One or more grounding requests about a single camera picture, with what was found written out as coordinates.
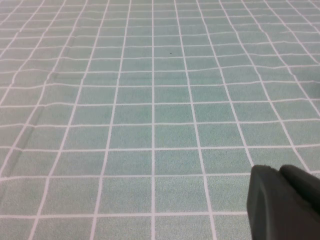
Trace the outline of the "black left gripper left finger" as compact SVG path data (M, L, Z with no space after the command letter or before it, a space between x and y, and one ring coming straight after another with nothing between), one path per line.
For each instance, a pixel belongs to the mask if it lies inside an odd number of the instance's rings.
M320 215L290 186L280 169L252 167L246 207L254 240L320 238Z

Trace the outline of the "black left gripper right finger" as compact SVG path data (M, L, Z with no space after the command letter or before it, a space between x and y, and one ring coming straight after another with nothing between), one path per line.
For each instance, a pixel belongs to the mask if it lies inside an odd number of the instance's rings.
M298 195L319 215L320 179L294 165L283 165L279 172Z

